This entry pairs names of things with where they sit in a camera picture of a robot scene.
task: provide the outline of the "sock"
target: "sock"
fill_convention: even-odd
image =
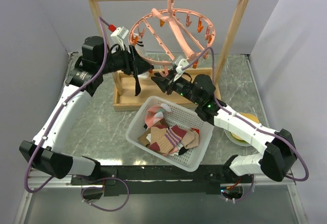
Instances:
[[[198,135],[200,135],[200,130],[199,130],[199,129],[197,129],[197,128],[191,128],[191,131],[192,131],[192,130],[197,131]]]
[[[193,130],[192,133],[194,134],[194,140],[192,140],[190,143],[188,143],[187,145],[185,145],[186,149],[191,149],[193,147],[199,146],[199,134],[197,133],[197,131]]]
[[[160,120],[159,122],[155,123],[152,127],[158,127],[158,128],[168,128],[169,125],[165,121],[165,119]],[[140,137],[138,137],[138,140],[144,145],[145,147],[149,147],[151,140],[147,139],[147,135],[151,133],[151,130],[146,130]]]
[[[167,104],[154,105],[147,110],[145,123],[148,128],[164,118],[164,113],[170,113],[172,110]]]
[[[169,153],[183,139],[185,134],[186,131],[177,125],[171,129],[151,127],[151,145],[149,148],[163,154]]]
[[[181,143],[183,144],[183,146],[186,146],[189,143],[191,143],[192,141],[194,141],[194,139],[195,139],[195,134],[192,133],[192,131],[190,131],[190,130],[186,130],[186,134],[183,137],[183,139],[181,140]]]
[[[163,156],[168,156],[168,155],[171,155],[171,156],[174,156],[178,154],[178,148],[177,147],[174,147],[172,150],[170,150],[168,153],[166,154],[162,154]]]

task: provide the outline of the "white bracket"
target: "white bracket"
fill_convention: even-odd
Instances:
[[[115,29],[115,31],[110,35],[112,41],[114,43],[119,44],[123,50],[125,50],[124,47],[124,39],[128,35],[129,30],[123,26],[123,27],[118,27]]]
[[[176,82],[178,80],[178,78],[180,78],[184,71],[182,70],[182,68],[186,67],[189,65],[188,61],[186,59],[184,59],[181,55],[177,58],[177,60],[175,61],[175,65],[177,65],[176,68],[176,76],[174,78],[174,82]]]

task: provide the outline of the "red connector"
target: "red connector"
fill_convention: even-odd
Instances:
[[[108,27],[108,29],[109,29],[109,31],[114,32],[114,31],[116,30],[116,26],[114,26],[114,25],[110,25],[110,26]]]

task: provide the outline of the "brown sock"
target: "brown sock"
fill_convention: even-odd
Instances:
[[[166,128],[158,128],[157,126],[151,127],[149,130],[151,131],[151,144],[160,140],[167,133]]]
[[[199,146],[199,134],[195,130],[193,130],[192,133],[194,134],[194,140],[185,146],[186,149],[191,149],[193,147]]]
[[[189,143],[194,141],[194,139],[195,139],[194,133],[192,133],[192,131],[186,130],[186,134],[185,134],[185,136],[183,137],[183,139],[180,142],[186,148],[186,145],[188,145]]]
[[[156,122],[153,127],[158,127],[158,128],[168,128],[169,125],[165,121],[165,119],[161,119],[160,121]],[[149,147],[150,146],[150,141],[147,139],[147,135],[151,132],[151,130],[146,130],[143,135],[138,137],[138,140],[142,143],[142,145]]]

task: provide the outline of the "pink sock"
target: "pink sock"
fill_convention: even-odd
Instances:
[[[170,113],[171,109],[166,104],[154,105],[147,110],[145,115],[145,123],[148,128],[151,128],[156,122],[164,118],[164,113]]]

